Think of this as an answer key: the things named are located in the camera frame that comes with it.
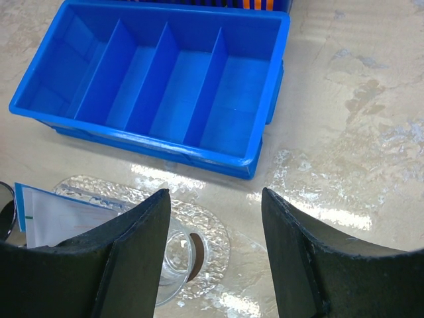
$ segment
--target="blue storage tray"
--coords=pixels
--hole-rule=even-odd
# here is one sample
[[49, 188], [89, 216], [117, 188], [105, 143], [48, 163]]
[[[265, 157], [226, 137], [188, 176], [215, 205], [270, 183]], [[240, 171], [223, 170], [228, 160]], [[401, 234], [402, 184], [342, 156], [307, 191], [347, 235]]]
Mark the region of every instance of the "blue storage tray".
[[58, 133], [252, 178], [286, 13], [66, 1], [9, 106]]

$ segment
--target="floor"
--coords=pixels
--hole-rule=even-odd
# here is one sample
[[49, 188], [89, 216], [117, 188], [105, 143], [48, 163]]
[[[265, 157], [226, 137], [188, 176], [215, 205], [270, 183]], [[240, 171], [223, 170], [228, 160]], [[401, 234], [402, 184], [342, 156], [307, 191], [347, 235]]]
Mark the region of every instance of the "floor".
[[60, 2], [0, 0], [0, 176], [42, 189], [79, 174], [168, 187], [214, 214], [233, 265], [214, 290], [169, 303], [157, 318], [171, 308], [172, 317], [277, 316], [260, 217], [265, 186], [361, 239], [424, 247], [423, 0], [294, 0], [284, 82], [251, 181], [66, 138], [11, 115]]

